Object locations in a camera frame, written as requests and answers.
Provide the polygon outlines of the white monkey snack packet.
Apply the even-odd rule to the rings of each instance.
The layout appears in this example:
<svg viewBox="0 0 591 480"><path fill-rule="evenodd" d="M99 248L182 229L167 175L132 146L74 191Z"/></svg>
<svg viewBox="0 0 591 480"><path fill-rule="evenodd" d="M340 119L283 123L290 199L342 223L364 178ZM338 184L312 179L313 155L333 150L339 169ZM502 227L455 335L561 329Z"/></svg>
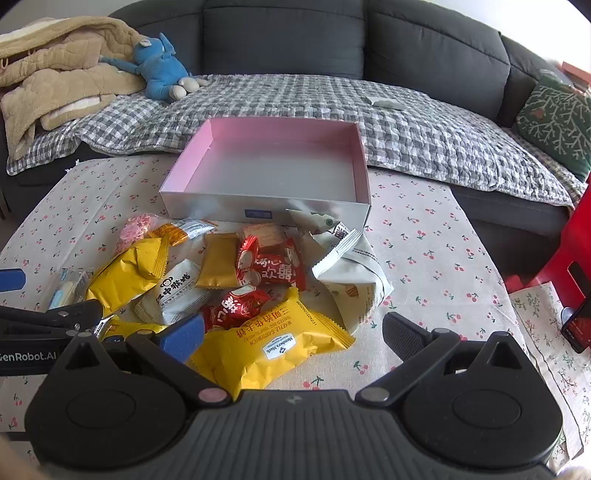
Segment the white monkey snack packet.
<svg viewBox="0 0 591 480"><path fill-rule="evenodd" d="M212 291L197 286L200 267L185 259L165 273L160 282L145 293L133 308L144 323L172 325L197 313Z"/></svg>

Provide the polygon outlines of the gold wafer bar packet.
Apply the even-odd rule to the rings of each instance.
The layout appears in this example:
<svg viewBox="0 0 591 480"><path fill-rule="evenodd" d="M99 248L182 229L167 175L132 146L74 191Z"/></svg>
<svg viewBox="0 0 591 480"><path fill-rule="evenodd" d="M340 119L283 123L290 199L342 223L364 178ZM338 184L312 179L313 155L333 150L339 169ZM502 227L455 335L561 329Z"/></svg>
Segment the gold wafer bar packet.
<svg viewBox="0 0 591 480"><path fill-rule="evenodd" d="M238 288L237 258L238 235L236 233L207 234L197 287L204 289Z"/></svg>

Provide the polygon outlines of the large white snack bag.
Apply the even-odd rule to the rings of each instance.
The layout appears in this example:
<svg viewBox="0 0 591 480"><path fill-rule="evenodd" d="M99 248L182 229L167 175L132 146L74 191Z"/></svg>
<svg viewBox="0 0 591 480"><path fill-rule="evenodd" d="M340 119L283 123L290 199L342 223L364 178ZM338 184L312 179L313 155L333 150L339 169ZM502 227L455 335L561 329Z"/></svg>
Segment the large white snack bag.
<svg viewBox="0 0 591 480"><path fill-rule="evenodd" d="M301 233L304 266L335 302L351 334L370 319L393 286L363 231L329 214L287 211Z"/></svg>

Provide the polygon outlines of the black smartphone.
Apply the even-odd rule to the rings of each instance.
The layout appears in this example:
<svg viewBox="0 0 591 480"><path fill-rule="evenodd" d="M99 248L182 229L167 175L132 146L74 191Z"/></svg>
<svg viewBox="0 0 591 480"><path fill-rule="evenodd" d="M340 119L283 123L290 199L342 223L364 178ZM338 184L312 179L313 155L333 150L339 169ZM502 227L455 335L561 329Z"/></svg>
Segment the black smartphone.
<svg viewBox="0 0 591 480"><path fill-rule="evenodd" d="M565 307L561 312L561 334L572 349L583 353L591 344L591 300L586 298L579 307Z"/></svg>

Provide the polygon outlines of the red heart snack packet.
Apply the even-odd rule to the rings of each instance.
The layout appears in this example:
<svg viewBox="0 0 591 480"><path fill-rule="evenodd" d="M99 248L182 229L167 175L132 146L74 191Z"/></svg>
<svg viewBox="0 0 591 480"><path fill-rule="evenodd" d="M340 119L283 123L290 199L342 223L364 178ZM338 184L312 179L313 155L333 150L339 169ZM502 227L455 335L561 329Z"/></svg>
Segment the red heart snack packet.
<svg viewBox="0 0 591 480"><path fill-rule="evenodd" d="M247 236L238 251L236 277L240 285L290 285L305 289L304 262L293 238L279 244L278 253L263 253L256 236Z"/></svg>

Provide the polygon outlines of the orange silver snack packet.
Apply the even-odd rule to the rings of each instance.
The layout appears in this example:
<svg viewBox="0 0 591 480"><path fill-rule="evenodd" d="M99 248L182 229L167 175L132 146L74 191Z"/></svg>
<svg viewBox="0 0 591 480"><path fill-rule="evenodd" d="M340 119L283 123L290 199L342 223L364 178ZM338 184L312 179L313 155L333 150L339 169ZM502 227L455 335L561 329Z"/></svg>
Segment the orange silver snack packet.
<svg viewBox="0 0 591 480"><path fill-rule="evenodd" d="M174 247L209 233L215 227L215 224L204 220L194 218L178 219L156 227L149 231L147 236L149 238L167 238L168 245Z"/></svg>

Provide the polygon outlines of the cherry print tablecloth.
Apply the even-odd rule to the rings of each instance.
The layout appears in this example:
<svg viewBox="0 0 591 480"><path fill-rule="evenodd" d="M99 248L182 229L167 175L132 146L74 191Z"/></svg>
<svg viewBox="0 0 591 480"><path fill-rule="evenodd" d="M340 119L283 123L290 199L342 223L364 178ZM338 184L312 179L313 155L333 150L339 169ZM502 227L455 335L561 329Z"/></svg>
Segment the cherry print tablecloth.
<svg viewBox="0 0 591 480"><path fill-rule="evenodd" d="M1 264L25 272L25 286L3 305L44 311L64 268L96 270L120 229L137 214L162 214L159 187L167 155L90 160L72 168L18 227L1 226ZM397 311L429 328L471 340L520 327L501 276L449 187L370 169L366 225L393 290L356 330L348 350L315 357L276 381L280 389L356 392L399 363L382 338L384 314Z"/></svg>

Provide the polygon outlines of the clear wafer biscuit packet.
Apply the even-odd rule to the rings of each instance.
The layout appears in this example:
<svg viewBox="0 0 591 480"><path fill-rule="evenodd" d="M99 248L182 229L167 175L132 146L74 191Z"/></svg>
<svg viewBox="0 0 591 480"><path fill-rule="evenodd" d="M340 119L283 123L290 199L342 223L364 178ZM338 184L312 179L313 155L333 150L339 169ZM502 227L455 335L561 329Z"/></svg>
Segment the clear wafer biscuit packet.
<svg viewBox="0 0 591 480"><path fill-rule="evenodd" d="M280 254L283 242L287 240L283 227L273 223L247 224L242 227L243 238L254 236L259 240L259 251Z"/></svg>

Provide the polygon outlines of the yellow maple sandwich packet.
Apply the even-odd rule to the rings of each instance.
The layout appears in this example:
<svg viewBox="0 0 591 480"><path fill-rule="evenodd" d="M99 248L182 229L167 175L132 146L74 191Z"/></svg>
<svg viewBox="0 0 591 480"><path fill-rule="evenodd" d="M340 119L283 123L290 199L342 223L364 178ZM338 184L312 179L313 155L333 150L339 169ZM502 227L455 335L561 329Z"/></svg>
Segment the yellow maple sandwich packet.
<svg viewBox="0 0 591 480"><path fill-rule="evenodd" d="M297 288L290 287L283 301L242 326L210 330L186 365L238 399L242 391L266 388L311 356L353 343L352 335L308 309Z"/></svg>

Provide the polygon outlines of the floral paper sheet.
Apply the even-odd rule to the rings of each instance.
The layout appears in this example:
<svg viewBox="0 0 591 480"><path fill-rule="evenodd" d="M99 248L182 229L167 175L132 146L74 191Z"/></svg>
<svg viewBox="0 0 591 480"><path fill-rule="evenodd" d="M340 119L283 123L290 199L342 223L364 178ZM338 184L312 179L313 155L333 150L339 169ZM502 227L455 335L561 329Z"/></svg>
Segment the floral paper sheet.
<svg viewBox="0 0 591 480"><path fill-rule="evenodd" d="M525 288L510 295L536 368L563 417L562 433L550 466L590 466L590 351L578 354L561 333L563 306L554 285Z"/></svg>

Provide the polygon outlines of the pink cardboard box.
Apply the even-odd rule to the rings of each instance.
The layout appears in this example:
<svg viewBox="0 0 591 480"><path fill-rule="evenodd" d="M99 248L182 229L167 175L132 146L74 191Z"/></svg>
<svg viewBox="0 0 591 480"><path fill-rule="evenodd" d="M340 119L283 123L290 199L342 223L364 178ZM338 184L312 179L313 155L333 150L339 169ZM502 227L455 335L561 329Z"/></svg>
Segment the pink cardboard box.
<svg viewBox="0 0 591 480"><path fill-rule="evenodd" d="M290 225L290 211L303 210L361 230L370 215L360 130L335 120L209 119L159 194L172 218Z"/></svg>

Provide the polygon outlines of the yellow ridged snack packet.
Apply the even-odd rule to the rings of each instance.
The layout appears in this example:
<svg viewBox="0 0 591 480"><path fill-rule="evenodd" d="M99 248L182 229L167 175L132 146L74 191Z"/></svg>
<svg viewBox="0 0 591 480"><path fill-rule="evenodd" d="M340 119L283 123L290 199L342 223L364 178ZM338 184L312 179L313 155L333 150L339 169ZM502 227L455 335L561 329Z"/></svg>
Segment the yellow ridged snack packet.
<svg viewBox="0 0 591 480"><path fill-rule="evenodd" d="M97 300L104 317L155 287L168 264L168 237L144 238L114 257L90 280L85 299Z"/></svg>

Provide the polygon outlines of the pink candy bag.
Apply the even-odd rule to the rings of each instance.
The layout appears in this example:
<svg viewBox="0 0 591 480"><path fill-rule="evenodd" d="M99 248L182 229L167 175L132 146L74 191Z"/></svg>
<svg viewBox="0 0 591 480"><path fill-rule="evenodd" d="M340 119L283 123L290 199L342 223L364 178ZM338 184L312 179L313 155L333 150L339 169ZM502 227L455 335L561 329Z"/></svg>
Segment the pink candy bag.
<svg viewBox="0 0 591 480"><path fill-rule="evenodd" d="M119 231L119 236L114 247L114 254L119 255L133 243L142 240L148 232L157 228L161 223L158 215L142 213L128 217Z"/></svg>

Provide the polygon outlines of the white paper pad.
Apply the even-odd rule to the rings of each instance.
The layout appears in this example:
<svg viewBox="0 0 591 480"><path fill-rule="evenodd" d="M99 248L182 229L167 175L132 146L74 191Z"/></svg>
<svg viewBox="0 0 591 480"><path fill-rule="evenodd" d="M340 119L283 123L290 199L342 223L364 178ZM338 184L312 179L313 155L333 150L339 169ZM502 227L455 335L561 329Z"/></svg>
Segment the white paper pad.
<svg viewBox="0 0 591 480"><path fill-rule="evenodd" d="M402 111L405 109L405 105L399 102L398 100L384 98L384 97L375 97L375 96L367 96L367 102L377 108L385 108L385 109L393 109Z"/></svg>

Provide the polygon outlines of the blue white roll packet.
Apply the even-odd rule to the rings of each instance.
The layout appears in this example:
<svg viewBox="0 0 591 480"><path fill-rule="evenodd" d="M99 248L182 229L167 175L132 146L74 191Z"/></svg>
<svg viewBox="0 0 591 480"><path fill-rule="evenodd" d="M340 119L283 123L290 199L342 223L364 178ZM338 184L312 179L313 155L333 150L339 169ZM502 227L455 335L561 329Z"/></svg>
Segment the blue white roll packet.
<svg viewBox="0 0 591 480"><path fill-rule="evenodd" d="M93 273L84 269L62 268L48 309L53 310L82 302Z"/></svg>

